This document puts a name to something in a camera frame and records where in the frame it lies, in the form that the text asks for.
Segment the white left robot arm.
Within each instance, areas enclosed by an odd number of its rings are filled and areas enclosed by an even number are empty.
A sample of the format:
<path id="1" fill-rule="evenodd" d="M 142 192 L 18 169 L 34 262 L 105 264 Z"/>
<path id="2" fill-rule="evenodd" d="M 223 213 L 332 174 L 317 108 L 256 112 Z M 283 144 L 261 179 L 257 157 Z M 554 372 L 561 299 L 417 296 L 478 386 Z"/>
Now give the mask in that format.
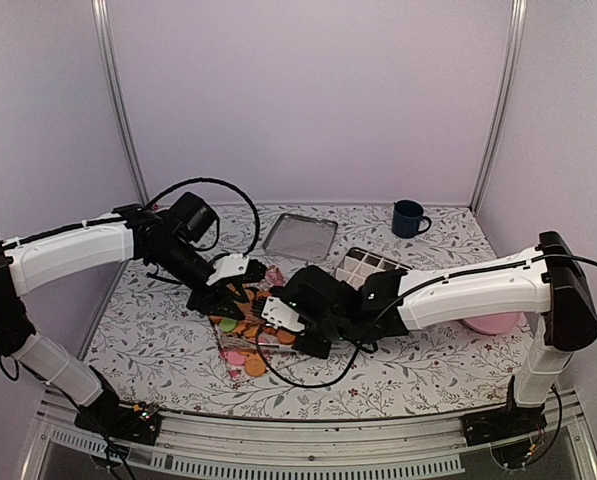
<path id="1" fill-rule="evenodd" d="M 195 244 L 217 222 L 204 200 L 185 193 L 160 211 L 131 204 L 26 238 L 0 239 L 0 357 L 14 359 L 61 390 L 104 433 L 119 433 L 127 415 L 115 390 L 101 374 L 40 333 L 22 299 L 94 267 L 140 260 L 189 288 L 190 310 L 236 314 L 235 288 L 262 280 L 266 268 L 247 253 L 203 258 Z"/>

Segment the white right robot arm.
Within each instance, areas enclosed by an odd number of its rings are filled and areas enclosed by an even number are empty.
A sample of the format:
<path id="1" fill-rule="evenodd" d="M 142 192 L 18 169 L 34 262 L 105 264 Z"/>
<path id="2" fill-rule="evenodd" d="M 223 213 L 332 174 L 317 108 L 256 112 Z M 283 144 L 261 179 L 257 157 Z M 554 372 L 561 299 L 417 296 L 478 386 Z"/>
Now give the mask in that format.
<path id="1" fill-rule="evenodd" d="M 444 270 L 387 270 L 350 259 L 334 274 L 300 269 L 263 300 L 258 315 L 306 340 L 303 352 L 324 358 L 339 340 L 371 344 L 454 320 L 537 314 L 528 357 L 495 415 L 499 432 L 515 436 L 544 405 L 572 355 L 597 340 L 586 263 L 555 231 L 516 254 Z"/>

